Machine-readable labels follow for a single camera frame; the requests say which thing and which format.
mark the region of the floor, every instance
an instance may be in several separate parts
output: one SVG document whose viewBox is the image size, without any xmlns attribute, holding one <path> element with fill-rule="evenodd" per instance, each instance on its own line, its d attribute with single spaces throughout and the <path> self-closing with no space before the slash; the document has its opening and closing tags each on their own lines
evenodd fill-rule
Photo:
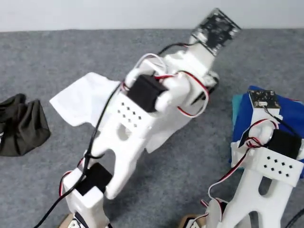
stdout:
<svg viewBox="0 0 304 228">
<path fill-rule="evenodd" d="M 88 72 L 123 79 L 138 58 L 187 41 L 189 30 L 99 30 L 0 33 L 0 100 L 25 93 L 39 98 L 51 138 L 23 157 L 0 158 L 0 221 L 5 228 L 33 227 L 57 198 L 61 175 L 75 168 L 93 128 L 68 125 L 48 102 Z M 231 99 L 249 85 L 304 98 L 304 30 L 244 30 L 217 58 L 220 87 L 202 116 L 174 134 L 160 149 L 144 153 L 124 190 L 105 203 L 114 227 L 176 228 L 189 213 L 203 213 L 210 184 L 229 170 Z M 102 164 L 113 171 L 114 156 Z M 230 200 L 237 172 L 214 189 Z M 304 207 L 304 182 L 294 189 L 282 225 Z M 61 202 L 43 228 L 55 228 L 68 213 Z"/>
</svg>

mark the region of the white wall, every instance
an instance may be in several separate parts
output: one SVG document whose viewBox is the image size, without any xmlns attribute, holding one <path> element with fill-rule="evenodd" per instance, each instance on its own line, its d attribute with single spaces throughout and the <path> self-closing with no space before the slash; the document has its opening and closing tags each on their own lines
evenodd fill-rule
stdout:
<svg viewBox="0 0 304 228">
<path fill-rule="evenodd" d="M 303 28 L 303 0 L 0 0 L 0 31 L 191 29 L 214 7 L 244 28 Z"/>
</svg>

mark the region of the black cloth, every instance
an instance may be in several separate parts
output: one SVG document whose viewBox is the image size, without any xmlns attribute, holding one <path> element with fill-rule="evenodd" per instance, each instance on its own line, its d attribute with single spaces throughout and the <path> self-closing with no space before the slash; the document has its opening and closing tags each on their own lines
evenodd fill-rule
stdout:
<svg viewBox="0 0 304 228">
<path fill-rule="evenodd" d="M 50 137 L 40 101 L 25 101 L 17 94 L 0 103 L 0 156 L 22 156 Z"/>
</svg>

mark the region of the circuit board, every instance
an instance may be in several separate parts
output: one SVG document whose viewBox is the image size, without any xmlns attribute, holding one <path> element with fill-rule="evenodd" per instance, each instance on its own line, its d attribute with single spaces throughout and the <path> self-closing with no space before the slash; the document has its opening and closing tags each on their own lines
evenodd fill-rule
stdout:
<svg viewBox="0 0 304 228">
<path fill-rule="evenodd" d="M 199 41 L 212 55 L 233 40 L 241 28 L 228 18 L 222 11 L 215 8 L 192 32 L 192 36 Z"/>
<path fill-rule="evenodd" d="M 248 93 L 254 108 L 281 108 L 273 90 L 249 90 Z"/>
</svg>

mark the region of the black cable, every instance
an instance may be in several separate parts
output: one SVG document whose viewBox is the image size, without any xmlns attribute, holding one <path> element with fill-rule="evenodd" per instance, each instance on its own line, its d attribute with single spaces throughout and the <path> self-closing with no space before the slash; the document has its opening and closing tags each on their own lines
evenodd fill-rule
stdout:
<svg viewBox="0 0 304 228">
<path fill-rule="evenodd" d="M 179 46 L 179 47 L 189 47 L 192 45 L 197 44 L 197 42 L 193 43 L 193 44 L 187 44 L 187 43 L 174 43 L 174 44 L 169 44 L 168 46 L 165 46 L 161 51 L 159 51 L 157 53 L 158 56 L 160 56 L 161 54 L 163 54 L 166 50 L 174 47 L 174 46 Z"/>
<path fill-rule="evenodd" d="M 302 210 L 300 210 L 287 224 L 287 226 L 285 228 L 291 228 L 295 222 L 304 215 L 304 208 Z"/>
<path fill-rule="evenodd" d="M 96 124 L 96 127 L 93 131 L 93 134 L 91 136 L 91 139 L 90 139 L 90 143 L 89 143 L 89 146 L 88 146 L 88 149 L 85 153 L 85 164 L 84 164 L 84 170 L 82 171 L 82 174 L 80 176 L 80 178 L 78 179 L 78 181 L 73 185 L 73 187 L 71 187 L 68 191 L 66 191 L 61 197 L 59 197 L 55 203 L 51 206 L 51 208 L 46 212 L 46 214 L 42 217 L 42 219 L 40 220 L 40 222 L 34 226 L 34 228 L 38 228 L 41 226 L 41 224 L 47 219 L 47 217 L 50 215 L 50 213 L 52 212 L 52 210 L 57 206 L 57 204 L 63 200 L 68 194 L 70 194 L 76 187 L 77 185 L 82 181 L 82 179 L 85 177 L 85 174 L 86 174 L 86 171 L 88 170 L 88 165 L 89 165 L 89 162 L 90 162 L 90 159 L 91 158 L 99 158 L 99 157 L 102 157 L 102 156 L 99 156 L 99 157 L 94 157 L 91 155 L 91 150 L 92 150 L 92 147 L 93 147 L 93 142 L 94 142 L 94 139 L 96 137 L 96 134 L 98 132 L 98 127 L 101 123 L 101 120 L 105 114 L 105 111 L 106 111 L 106 108 L 108 107 L 112 97 L 114 96 L 114 94 L 116 93 L 117 89 L 119 88 L 120 84 L 113 90 L 113 92 L 111 93 L 111 95 L 109 96 L 108 100 L 106 101 L 105 103 L 105 106 L 103 108 L 103 111 L 101 112 L 100 114 L 100 117 L 98 119 L 98 122 Z"/>
<path fill-rule="evenodd" d="M 281 123 L 282 125 L 284 125 L 288 130 L 290 130 L 295 136 L 302 138 L 291 126 L 289 126 L 285 121 L 280 120 L 279 118 L 277 118 L 276 116 L 272 115 L 269 110 L 264 106 L 264 110 L 266 113 L 268 113 L 271 117 L 275 118 L 279 123 Z"/>
</svg>

